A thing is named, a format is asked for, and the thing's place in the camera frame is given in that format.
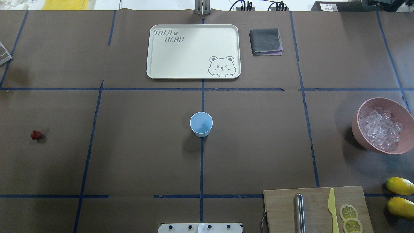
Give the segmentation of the yellow cloth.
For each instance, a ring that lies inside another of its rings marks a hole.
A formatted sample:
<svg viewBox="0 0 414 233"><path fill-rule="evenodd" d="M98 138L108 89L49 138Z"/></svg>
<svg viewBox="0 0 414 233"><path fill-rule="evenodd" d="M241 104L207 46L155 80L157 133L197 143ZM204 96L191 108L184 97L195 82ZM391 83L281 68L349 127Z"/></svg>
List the yellow cloth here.
<svg viewBox="0 0 414 233"><path fill-rule="evenodd" d="M88 0L46 0L41 10L86 10Z"/></svg>

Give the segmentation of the yellow lemon upper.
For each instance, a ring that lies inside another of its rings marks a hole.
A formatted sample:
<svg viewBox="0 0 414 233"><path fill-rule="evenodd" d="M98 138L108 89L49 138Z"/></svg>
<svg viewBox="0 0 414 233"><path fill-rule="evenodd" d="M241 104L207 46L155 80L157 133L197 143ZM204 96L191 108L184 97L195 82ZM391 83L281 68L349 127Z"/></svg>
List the yellow lemon upper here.
<svg viewBox="0 0 414 233"><path fill-rule="evenodd" d="M399 195L413 195L414 184L413 182L400 177L391 177L385 181L386 188Z"/></svg>

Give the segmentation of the grey folded cloth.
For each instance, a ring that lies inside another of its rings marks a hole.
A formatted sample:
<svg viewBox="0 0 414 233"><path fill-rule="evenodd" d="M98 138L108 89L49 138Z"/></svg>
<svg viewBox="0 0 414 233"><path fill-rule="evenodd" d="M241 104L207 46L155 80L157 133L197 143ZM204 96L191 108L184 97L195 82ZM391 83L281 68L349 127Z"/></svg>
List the grey folded cloth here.
<svg viewBox="0 0 414 233"><path fill-rule="evenodd" d="M253 55L281 56L283 54L279 28L253 29L249 35Z"/></svg>

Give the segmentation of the wooden cutting board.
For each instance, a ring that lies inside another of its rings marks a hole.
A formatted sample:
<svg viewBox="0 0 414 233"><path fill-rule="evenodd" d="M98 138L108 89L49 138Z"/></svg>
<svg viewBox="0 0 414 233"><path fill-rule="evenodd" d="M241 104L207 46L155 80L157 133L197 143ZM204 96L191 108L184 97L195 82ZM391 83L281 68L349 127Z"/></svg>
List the wooden cutting board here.
<svg viewBox="0 0 414 233"><path fill-rule="evenodd" d="M334 187L336 211L342 205L353 205L358 211L364 233L372 233L364 192L361 186ZM295 232L294 196L303 195L305 230L307 233L331 233L332 215L328 210L330 187L264 190L268 229L271 233Z"/></svg>

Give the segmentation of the yellow lemon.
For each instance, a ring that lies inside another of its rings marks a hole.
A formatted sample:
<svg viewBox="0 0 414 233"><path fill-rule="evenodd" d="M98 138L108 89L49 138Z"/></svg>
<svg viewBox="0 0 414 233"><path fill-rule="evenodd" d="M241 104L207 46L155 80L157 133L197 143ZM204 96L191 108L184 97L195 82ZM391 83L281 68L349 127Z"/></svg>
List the yellow lemon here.
<svg viewBox="0 0 414 233"><path fill-rule="evenodd" d="M398 217L407 221L414 221L414 203L410 200L393 197L387 203L388 211Z"/></svg>
<svg viewBox="0 0 414 233"><path fill-rule="evenodd" d="M386 188L399 195L413 195L414 184L413 182L400 177L391 177L385 181Z"/></svg>

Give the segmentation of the aluminium frame post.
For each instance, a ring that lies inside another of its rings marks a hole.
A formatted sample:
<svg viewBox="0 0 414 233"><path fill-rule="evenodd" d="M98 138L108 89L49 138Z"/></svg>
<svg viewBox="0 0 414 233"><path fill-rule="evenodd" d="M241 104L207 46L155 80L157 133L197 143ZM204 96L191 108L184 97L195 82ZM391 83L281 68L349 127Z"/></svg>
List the aluminium frame post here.
<svg viewBox="0 0 414 233"><path fill-rule="evenodd" d="M210 15L210 0L195 0L195 15Z"/></svg>

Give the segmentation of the cream bear serving tray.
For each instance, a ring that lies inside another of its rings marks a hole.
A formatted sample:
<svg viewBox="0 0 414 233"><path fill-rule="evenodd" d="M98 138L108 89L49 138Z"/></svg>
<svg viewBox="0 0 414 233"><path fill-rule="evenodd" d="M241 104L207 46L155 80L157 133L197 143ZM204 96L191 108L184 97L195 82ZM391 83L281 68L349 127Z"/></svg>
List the cream bear serving tray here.
<svg viewBox="0 0 414 233"><path fill-rule="evenodd" d="M152 79L234 79L241 74L235 25L154 25L147 75Z"/></svg>

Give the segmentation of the red strawberry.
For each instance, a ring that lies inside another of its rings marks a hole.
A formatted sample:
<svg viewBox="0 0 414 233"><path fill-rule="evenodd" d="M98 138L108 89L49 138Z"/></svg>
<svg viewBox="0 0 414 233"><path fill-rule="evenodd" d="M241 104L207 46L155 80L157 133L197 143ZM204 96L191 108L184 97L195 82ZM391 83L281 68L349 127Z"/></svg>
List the red strawberry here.
<svg viewBox="0 0 414 233"><path fill-rule="evenodd" d="M33 140L40 140L42 139L42 133L40 131L32 131L31 138Z"/></svg>

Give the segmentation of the ice cubes pile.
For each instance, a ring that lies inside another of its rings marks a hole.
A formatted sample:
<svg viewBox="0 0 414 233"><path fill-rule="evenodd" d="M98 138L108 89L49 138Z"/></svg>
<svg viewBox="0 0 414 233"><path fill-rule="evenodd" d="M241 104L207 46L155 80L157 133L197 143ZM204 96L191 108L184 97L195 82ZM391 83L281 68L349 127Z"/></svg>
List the ice cubes pile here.
<svg viewBox="0 0 414 233"><path fill-rule="evenodd" d="M397 121L388 109L362 108L358 112L358 125L364 137L382 151L395 151L402 140L403 124Z"/></svg>

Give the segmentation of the lemon slice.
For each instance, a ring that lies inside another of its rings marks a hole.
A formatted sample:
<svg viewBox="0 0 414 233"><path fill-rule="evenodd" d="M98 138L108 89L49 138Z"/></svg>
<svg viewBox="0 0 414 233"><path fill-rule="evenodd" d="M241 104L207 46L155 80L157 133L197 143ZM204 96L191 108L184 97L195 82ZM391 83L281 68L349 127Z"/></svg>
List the lemon slice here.
<svg viewBox="0 0 414 233"><path fill-rule="evenodd" d="M358 219L358 211L353 205L342 205L339 214L344 222L350 218Z"/></svg>
<svg viewBox="0 0 414 233"><path fill-rule="evenodd" d="M347 218L343 222L343 231L345 233L352 233L352 232L362 233L363 227L362 227L361 222L358 219Z"/></svg>

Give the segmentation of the pink bowl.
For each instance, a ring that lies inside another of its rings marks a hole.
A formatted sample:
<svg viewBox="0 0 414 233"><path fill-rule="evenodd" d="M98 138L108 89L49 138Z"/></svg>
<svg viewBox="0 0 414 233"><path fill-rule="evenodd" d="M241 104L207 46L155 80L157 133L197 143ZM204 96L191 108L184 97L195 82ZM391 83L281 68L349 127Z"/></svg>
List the pink bowl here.
<svg viewBox="0 0 414 233"><path fill-rule="evenodd" d="M396 150L394 151L385 151L375 147L372 143L369 142L367 137L363 135L363 130L358 124L358 118L360 115L360 111L363 110L365 107L367 108L374 108L374 107L384 107L385 109L389 109L391 115L397 119L398 122L403 124L403 129L401 131L402 139L396 145ZM371 152L375 152L378 154L387 154L387 155L400 155L403 153L409 152L413 149L414 145L414 120L413 116L410 112L401 104L392 99L384 98L384 97L375 97L371 99L367 99L355 112L352 123L351 123L351 130L352 130L352 138L357 141L357 145L360 145L364 149L367 149Z"/></svg>

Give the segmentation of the light blue plastic cup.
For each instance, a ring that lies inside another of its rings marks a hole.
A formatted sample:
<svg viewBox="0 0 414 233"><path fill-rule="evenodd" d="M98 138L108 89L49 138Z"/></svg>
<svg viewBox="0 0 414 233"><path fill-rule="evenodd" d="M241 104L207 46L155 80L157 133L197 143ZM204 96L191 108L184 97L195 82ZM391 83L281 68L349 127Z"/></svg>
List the light blue plastic cup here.
<svg viewBox="0 0 414 233"><path fill-rule="evenodd" d="M213 118L206 112L197 112L190 118L190 127L196 136L206 137L213 127Z"/></svg>

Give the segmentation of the yellow lemon lower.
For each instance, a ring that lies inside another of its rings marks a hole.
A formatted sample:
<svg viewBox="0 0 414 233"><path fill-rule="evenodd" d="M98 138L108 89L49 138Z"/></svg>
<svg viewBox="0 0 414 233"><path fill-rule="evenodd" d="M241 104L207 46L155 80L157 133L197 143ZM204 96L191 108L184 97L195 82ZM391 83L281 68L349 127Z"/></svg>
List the yellow lemon lower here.
<svg viewBox="0 0 414 233"><path fill-rule="evenodd" d="M398 217L407 221L414 221L414 203L410 200L393 197L387 203L388 211Z"/></svg>

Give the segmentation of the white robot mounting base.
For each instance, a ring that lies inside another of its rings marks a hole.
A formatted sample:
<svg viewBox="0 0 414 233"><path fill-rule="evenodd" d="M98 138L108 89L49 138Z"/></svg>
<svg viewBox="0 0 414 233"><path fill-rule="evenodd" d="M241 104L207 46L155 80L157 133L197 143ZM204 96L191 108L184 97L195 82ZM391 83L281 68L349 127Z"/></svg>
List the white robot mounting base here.
<svg viewBox="0 0 414 233"><path fill-rule="evenodd" d="M161 224L158 233L242 233L239 223L169 223Z"/></svg>

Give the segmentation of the yellow plastic knife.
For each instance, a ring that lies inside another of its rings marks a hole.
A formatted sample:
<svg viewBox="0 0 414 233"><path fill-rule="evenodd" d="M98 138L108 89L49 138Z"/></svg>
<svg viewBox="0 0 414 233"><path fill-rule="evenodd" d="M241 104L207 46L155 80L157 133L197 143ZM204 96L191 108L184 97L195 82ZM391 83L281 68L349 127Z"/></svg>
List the yellow plastic knife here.
<svg viewBox="0 0 414 233"><path fill-rule="evenodd" d="M340 229L339 229L338 220L337 220L337 210L336 210L334 188L330 188L329 190L327 205L328 205L328 211L330 212L332 216L332 232L339 233Z"/></svg>

